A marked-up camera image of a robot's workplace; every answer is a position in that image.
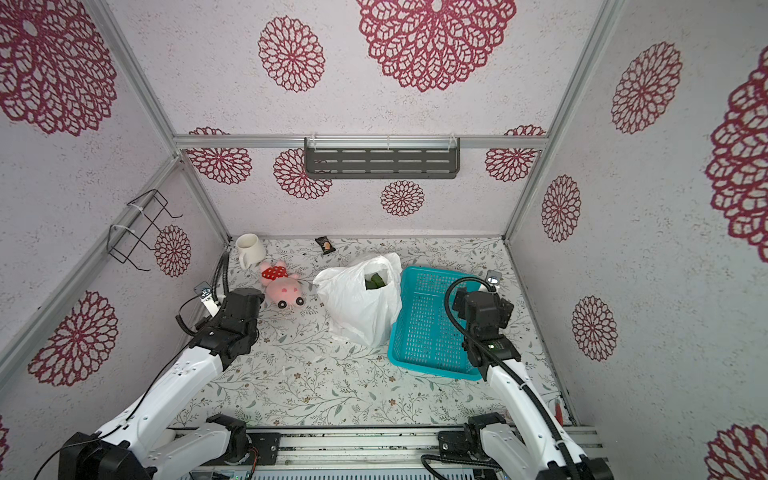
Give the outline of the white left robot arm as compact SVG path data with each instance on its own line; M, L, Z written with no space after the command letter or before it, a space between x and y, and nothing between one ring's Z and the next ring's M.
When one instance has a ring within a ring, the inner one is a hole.
M131 406L94 434L76 433L59 453L61 479L179 479L218 460L247 459L250 440L244 422L216 414L168 443L161 437L171 421L209 382L259 338L265 295L255 288L230 291L217 311Z

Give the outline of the white plastic bag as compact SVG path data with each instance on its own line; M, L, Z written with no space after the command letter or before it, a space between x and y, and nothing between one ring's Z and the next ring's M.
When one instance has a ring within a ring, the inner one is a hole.
M387 285L367 290L365 279L374 273ZM321 271L313 286L330 319L331 334L365 347L387 344L402 308L401 274L396 253L370 254L353 265Z

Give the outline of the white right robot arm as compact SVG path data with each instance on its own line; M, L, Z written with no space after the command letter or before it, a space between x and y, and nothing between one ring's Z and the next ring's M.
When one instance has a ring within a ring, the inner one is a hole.
M511 479L612 479L607 461L591 458L560 425L535 389L521 354L502 328L514 306L487 285L469 291L459 279L445 293L449 321L469 362L502 400L513 424L474 428L474 441Z

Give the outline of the dark green avocado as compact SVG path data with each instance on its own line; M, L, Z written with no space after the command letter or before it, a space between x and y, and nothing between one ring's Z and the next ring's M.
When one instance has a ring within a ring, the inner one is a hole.
M386 285L386 281L378 273L374 273L369 278L365 279L365 287L367 290L377 290Z

